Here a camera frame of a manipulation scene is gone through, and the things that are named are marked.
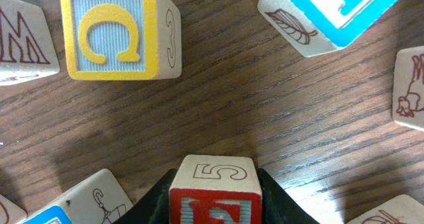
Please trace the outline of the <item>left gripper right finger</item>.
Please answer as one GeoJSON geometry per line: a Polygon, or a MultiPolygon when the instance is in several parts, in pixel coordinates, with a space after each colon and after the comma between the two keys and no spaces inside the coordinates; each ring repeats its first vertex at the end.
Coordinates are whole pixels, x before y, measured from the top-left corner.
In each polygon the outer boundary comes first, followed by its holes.
{"type": "Polygon", "coordinates": [[[262,224],[319,224],[265,171],[256,170],[262,190],[262,224]]]}

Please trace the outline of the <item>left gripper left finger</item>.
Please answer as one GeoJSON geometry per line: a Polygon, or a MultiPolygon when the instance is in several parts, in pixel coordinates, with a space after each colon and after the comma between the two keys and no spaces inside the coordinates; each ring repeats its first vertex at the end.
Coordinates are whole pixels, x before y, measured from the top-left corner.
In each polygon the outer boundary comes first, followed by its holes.
{"type": "Polygon", "coordinates": [[[169,224],[169,190],[177,170],[168,170],[145,195],[113,224],[169,224]]]}

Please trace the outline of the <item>red E block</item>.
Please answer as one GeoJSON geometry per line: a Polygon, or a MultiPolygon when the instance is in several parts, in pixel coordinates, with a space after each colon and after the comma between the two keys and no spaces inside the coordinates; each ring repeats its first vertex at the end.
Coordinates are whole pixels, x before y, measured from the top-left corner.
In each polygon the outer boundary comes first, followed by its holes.
{"type": "Polygon", "coordinates": [[[187,155],[169,197],[171,224],[262,222],[262,189],[248,157],[187,155]]]}

